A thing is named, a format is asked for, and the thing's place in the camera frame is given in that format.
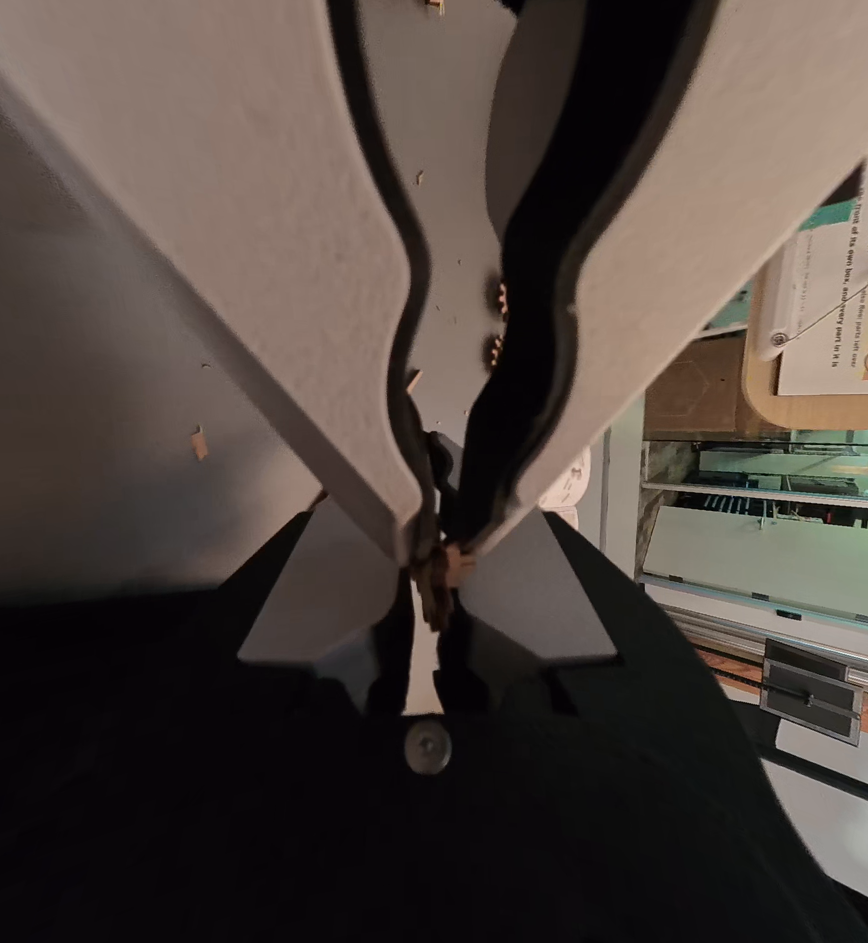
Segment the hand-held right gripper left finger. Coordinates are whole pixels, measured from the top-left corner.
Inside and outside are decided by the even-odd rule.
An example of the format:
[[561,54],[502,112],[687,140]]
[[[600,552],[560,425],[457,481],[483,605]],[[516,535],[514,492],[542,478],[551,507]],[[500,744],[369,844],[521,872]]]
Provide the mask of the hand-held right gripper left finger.
[[409,573],[326,499],[309,514],[238,656],[338,681],[363,712],[402,714],[413,642]]

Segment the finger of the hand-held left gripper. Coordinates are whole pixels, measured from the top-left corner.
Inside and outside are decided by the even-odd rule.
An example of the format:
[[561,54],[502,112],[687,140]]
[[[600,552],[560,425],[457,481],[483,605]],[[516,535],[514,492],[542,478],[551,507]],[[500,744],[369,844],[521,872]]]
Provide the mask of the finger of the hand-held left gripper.
[[459,544],[486,552],[868,150],[868,2],[505,2],[507,320]]
[[354,2],[0,2],[0,91],[196,296],[205,347],[402,567],[436,541],[407,367],[430,256]]

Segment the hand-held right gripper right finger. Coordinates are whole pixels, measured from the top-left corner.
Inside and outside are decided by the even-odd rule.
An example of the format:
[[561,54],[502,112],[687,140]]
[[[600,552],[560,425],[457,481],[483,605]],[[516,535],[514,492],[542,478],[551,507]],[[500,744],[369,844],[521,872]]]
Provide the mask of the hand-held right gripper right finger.
[[440,631],[440,701],[449,713],[500,708],[520,685],[563,668],[608,665],[616,645],[545,514],[532,511],[450,592]]

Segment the small wooden gear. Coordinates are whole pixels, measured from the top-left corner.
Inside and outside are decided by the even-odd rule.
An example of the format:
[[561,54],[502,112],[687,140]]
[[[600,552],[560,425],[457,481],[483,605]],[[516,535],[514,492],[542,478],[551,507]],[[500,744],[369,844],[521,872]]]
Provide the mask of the small wooden gear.
[[413,561],[410,572],[416,584],[423,619],[433,633],[450,623],[453,593],[473,575],[476,556],[456,542],[436,544],[427,556]]

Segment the thin wooden stick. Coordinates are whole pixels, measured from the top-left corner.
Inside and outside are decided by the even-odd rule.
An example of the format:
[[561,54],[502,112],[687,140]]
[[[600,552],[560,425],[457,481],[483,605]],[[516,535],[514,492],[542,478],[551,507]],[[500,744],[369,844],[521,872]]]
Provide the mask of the thin wooden stick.
[[[408,371],[407,384],[405,387],[405,392],[408,395],[408,398],[413,397],[416,385],[420,382],[420,378],[423,375],[423,371],[420,369],[411,369]],[[328,492],[325,489],[321,489],[317,496],[310,502],[307,507],[307,512],[312,512],[321,502],[323,502],[328,497]]]

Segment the black model kit box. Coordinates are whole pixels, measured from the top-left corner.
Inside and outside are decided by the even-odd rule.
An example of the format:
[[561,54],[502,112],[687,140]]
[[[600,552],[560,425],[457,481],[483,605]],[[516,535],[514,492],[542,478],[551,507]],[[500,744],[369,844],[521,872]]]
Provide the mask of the black model kit box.
[[[812,212],[801,231],[846,222],[862,189],[866,162],[860,162],[851,174]],[[745,283],[730,301],[706,324],[698,339],[710,339],[743,332],[748,327],[756,278]]]

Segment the open instruction booklet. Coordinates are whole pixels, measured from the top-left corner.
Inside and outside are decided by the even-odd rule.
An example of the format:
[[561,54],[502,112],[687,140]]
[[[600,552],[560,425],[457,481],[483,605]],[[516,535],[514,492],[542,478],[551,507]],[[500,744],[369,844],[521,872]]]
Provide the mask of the open instruction booklet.
[[590,446],[586,446],[546,489],[537,502],[543,512],[561,518],[572,529],[580,529],[578,505],[588,489],[592,468]]

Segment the white document stand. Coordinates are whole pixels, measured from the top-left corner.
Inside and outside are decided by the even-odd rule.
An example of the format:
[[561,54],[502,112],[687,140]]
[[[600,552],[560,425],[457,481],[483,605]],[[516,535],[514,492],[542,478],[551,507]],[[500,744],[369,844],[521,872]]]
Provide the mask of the white document stand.
[[793,297],[795,294],[795,265],[800,249],[796,243],[788,243],[773,256],[759,272],[764,276],[764,286],[756,289],[755,300],[760,303],[759,313],[752,315],[755,327],[755,339],[750,342],[753,354],[764,363],[771,363],[783,352],[784,348],[796,339],[804,336],[815,325],[830,318],[844,308],[852,299],[868,290],[868,269],[862,274],[853,289],[841,288],[840,300],[822,307],[816,315],[811,315],[799,326],[791,326]]

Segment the brown cardboard box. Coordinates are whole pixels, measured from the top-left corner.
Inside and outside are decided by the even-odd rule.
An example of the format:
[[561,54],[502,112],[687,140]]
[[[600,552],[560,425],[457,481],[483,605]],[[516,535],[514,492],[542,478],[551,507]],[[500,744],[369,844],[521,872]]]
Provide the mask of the brown cardboard box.
[[645,395],[643,439],[650,442],[785,441],[789,431],[757,413],[745,397],[745,336],[690,343]]

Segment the instruction poster board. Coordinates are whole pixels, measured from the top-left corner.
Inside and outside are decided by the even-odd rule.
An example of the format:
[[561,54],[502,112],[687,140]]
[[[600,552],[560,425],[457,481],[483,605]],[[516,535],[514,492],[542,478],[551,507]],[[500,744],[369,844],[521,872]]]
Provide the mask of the instruction poster board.
[[[799,228],[773,255],[788,243],[801,251],[792,327],[840,300],[841,288],[853,289],[868,269],[868,154],[863,161],[862,189],[851,218]],[[759,272],[742,368],[749,404],[764,420],[788,429],[868,430],[868,290],[785,347],[776,360],[764,363],[750,346],[756,327],[752,315],[760,308],[754,296],[765,284]]]

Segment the black mesh wrist pad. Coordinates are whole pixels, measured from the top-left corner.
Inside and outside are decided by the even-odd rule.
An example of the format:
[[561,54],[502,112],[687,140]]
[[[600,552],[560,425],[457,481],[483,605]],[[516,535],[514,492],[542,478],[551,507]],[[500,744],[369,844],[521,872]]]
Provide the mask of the black mesh wrist pad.
[[239,940],[208,805],[247,621],[217,591],[0,609],[0,941]]

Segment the black wall-mounted box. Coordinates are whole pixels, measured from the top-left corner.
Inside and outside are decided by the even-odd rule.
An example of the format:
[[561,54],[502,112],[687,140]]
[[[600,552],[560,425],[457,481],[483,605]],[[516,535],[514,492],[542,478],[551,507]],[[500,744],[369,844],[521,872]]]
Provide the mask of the black wall-mounted box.
[[847,664],[768,639],[762,662],[762,711],[854,748],[860,744],[864,691]]

